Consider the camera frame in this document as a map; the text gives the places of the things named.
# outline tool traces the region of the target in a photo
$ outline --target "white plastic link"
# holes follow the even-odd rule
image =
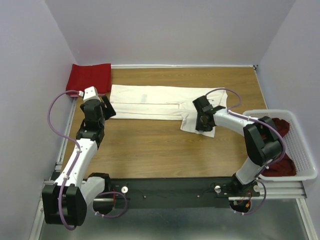
[[[85,95],[85,93],[84,93],[83,91],[79,91],[79,92],[78,92],[78,96],[79,96],[79,97],[82,97],[82,98],[83,98],[84,95]]]

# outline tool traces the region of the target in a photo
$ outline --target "wooden table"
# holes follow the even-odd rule
[[[246,67],[113,69],[112,83],[119,85],[226,87],[243,98],[235,112],[265,109],[255,73]],[[238,102],[228,92],[227,105]],[[75,137],[84,115],[77,100],[70,136]],[[215,137],[180,130],[181,121],[109,119],[105,136],[87,168],[111,178],[218,177],[231,176],[247,158],[239,134],[217,127]],[[63,166],[74,144],[68,142]]]

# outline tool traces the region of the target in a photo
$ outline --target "folded red cloth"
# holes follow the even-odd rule
[[[66,90],[84,91],[94,86],[99,95],[104,95],[111,90],[111,64],[92,66],[72,65]]]
[[[273,118],[272,120],[281,137],[284,137],[289,132],[290,124],[279,118]],[[287,154],[284,155],[281,161],[270,165],[269,169],[264,170],[262,173],[262,175],[266,177],[295,176],[296,174],[295,163]]]

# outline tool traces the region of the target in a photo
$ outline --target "screw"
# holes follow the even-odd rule
[[[214,187],[214,191],[218,194],[221,193],[221,187],[219,185]]]

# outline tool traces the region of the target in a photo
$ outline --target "white cloth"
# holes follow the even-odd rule
[[[129,86],[112,85],[110,102],[116,112],[113,119],[182,120],[181,130],[215,136],[211,132],[196,131],[197,111],[192,103],[212,88],[175,86]],[[208,95],[215,107],[227,105],[227,93],[218,90]]]

